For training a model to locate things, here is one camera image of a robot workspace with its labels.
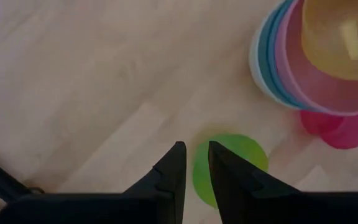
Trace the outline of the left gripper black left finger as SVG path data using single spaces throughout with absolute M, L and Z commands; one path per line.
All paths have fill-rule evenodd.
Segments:
M 186 190 L 186 145 L 178 141 L 123 195 L 137 199 L 123 224 L 182 224 Z

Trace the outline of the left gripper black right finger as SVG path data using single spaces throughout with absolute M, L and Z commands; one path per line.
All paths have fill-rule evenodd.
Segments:
M 211 141 L 209 172 L 223 224 L 295 224 L 300 191 Z

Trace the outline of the blue plastic bowl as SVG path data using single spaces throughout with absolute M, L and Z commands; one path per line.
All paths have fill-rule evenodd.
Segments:
M 304 101 L 297 100 L 293 94 L 291 94 L 283 85 L 281 78 L 279 77 L 277 59 L 275 58 L 275 41 L 278 36 L 278 27 L 290 7 L 293 0 L 283 0 L 268 16 L 268 19 L 264 25 L 267 30 L 267 49 L 266 58 L 268 63 L 268 69 L 270 72 L 270 79 L 273 83 L 273 92 L 282 103 L 290 105 L 292 108 L 298 110 L 310 110 L 311 106 Z

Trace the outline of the teal plastic bowl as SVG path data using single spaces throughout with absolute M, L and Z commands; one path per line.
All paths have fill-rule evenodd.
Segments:
M 259 67 L 260 67 L 260 71 L 262 73 L 264 82 L 268 86 L 269 90 L 274 94 L 274 92 L 272 91 L 273 83 L 272 83 L 272 80 L 270 79 L 270 72 L 269 72 L 269 67 L 268 67 L 266 52 L 265 52 L 265 50 L 267 49 L 267 44 L 266 44 L 267 30 L 266 30 L 266 28 L 264 28 L 264 25 L 268 19 L 268 16 L 263 20 L 263 22 L 261 23 L 261 25 L 259 27 L 259 28 L 261 28 L 261 33 L 259 35 L 259 44 L 258 44 L 257 50 L 258 50 Z

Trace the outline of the pink plastic bowl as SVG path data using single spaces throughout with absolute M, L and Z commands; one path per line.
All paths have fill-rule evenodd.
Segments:
M 303 0 L 287 0 L 279 10 L 274 50 L 279 89 L 307 109 L 358 114 L 358 81 L 331 77 L 306 59 L 301 46 L 302 6 Z

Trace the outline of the yellow plastic bowl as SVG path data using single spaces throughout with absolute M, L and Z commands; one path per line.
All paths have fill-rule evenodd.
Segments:
M 304 0 L 302 46 L 319 70 L 358 81 L 358 0 Z

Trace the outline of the green plastic cup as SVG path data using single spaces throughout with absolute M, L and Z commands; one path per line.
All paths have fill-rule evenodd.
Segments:
M 217 203 L 211 185 L 208 163 L 209 142 L 216 141 L 230 151 L 263 171 L 268 171 L 269 160 L 257 141 L 242 134 L 217 134 L 197 145 L 193 160 L 193 186 L 199 198 L 217 209 Z

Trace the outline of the white plastic bowl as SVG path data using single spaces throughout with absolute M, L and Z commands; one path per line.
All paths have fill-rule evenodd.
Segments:
M 277 98 L 268 88 L 268 86 L 265 84 L 262 73 L 260 71 L 259 62 L 258 62 L 258 44 L 259 44 L 259 35 L 261 33 L 261 28 L 258 28 L 250 43 L 250 50 L 249 50 L 249 68 L 252 75 L 252 78 L 255 82 L 255 84 L 258 86 L 258 88 L 267 96 L 269 96 L 271 99 L 276 101 L 277 103 L 280 103 L 281 105 L 285 105 L 288 108 L 291 108 L 293 110 L 297 110 L 298 108 L 284 102 L 283 100 Z

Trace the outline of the magenta plastic cup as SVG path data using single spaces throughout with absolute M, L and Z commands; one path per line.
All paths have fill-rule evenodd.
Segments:
M 300 121 L 307 133 L 335 149 L 358 147 L 358 115 L 335 116 L 301 110 Z

